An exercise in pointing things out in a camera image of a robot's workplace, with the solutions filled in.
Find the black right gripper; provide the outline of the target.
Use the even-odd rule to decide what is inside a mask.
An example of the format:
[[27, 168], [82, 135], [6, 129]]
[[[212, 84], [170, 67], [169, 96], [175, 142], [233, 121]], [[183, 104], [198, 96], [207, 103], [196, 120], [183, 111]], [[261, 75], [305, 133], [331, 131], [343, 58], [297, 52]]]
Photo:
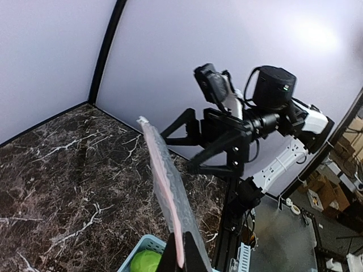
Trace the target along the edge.
[[[216, 109], [204, 109], [203, 115], [201, 135], [195, 110], [188, 108], [161, 133], [165, 143], [169, 146], [198, 146], [202, 136], [204, 149], [187, 163], [188, 172], [221, 177], [241, 177], [244, 165], [249, 160], [251, 132], [242, 121]], [[185, 137], [170, 138], [171, 134], [183, 126]], [[214, 158], [222, 153], [226, 155], [224, 164], [217, 164]]]

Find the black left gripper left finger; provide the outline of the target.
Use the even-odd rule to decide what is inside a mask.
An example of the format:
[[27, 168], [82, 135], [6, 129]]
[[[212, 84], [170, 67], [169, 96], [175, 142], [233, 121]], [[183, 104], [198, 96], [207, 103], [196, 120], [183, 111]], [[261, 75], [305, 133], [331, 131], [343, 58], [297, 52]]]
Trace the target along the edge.
[[171, 233], [168, 237], [166, 247], [159, 262], [159, 272], [182, 272], [177, 262], [175, 235]]

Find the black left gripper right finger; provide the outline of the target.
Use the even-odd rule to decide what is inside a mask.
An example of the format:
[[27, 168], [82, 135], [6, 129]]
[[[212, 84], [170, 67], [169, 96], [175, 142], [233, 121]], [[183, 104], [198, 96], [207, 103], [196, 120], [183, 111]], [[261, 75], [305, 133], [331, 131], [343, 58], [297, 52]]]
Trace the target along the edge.
[[184, 265], [185, 272], [207, 272], [211, 271], [202, 259], [201, 253], [190, 232], [183, 233], [184, 241]]

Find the green toy pepper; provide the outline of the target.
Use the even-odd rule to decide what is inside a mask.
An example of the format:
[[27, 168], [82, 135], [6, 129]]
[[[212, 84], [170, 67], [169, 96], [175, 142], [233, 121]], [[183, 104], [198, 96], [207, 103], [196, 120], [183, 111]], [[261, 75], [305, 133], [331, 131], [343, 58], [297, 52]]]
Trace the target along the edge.
[[162, 255], [151, 250], [135, 254], [130, 262], [130, 272], [156, 272]]

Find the clear zip top bag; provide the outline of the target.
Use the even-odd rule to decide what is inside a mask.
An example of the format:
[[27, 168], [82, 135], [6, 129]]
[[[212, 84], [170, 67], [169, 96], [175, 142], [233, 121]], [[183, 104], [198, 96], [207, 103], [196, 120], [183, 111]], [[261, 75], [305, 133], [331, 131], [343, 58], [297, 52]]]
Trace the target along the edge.
[[171, 233], [175, 235], [177, 262], [184, 265], [183, 233], [190, 232], [209, 269], [212, 267], [195, 216], [189, 204], [181, 174], [176, 169], [167, 145], [157, 129], [145, 117], [137, 120], [150, 155], [154, 193]]

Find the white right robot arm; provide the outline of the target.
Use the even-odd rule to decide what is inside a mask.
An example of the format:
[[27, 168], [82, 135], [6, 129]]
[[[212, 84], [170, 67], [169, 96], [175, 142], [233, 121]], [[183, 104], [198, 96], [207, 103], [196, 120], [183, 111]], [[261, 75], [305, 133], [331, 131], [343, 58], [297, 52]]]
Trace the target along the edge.
[[[211, 63], [195, 69], [194, 76], [205, 100], [213, 104], [198, 120], [194, 109], [186, 109], [162, 137], [170, 146], [200, 146], [202, 150], [187, 164], [189, 173], [229, 178], [222, 227], [240, 233], [248, 213], [259, 205], [272, 184], [293, 164], [316, 153], [334, 122], [312, 104], [293, 97], [296, 77], [280, 67], [259, 66], [252, 98], [234, 88], [228, 71], [219, 72]], [[290, 136], [288, 147], [264, 169], [242, 179], [251, 163], [251, 143], [273, 132]]]

